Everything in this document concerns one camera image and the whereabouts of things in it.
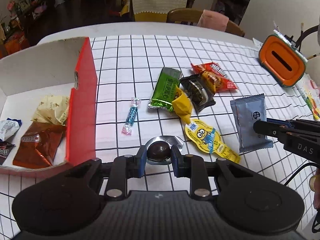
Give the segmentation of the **right hand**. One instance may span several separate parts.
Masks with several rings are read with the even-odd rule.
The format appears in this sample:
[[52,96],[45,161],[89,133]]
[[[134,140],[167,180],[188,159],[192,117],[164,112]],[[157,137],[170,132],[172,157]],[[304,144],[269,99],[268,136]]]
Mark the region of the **right hand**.
[[309,180],[309,186],[311,191],[314,192],[313,206],[315,209],[319,209],[320,206],[320,170],[316,170],[316,174]]

